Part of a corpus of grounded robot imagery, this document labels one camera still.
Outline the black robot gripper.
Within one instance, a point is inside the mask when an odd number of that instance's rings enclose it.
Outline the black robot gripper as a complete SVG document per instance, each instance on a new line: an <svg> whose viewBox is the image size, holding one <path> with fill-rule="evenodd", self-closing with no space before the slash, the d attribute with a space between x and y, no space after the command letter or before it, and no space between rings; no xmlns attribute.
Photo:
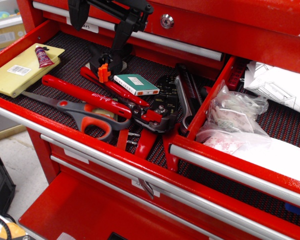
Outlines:
<svg viewBox="0 0 300 240"><path fill-rule="evenodd" d="M132 32L143 31L148 16L154 12L146 0L69 0L67 3L70 23L77 31L86 23L91 6L120 20L114 27L110 51L112 59L122 59L131 54L133 46L127 43L129 37Z"/></svg>

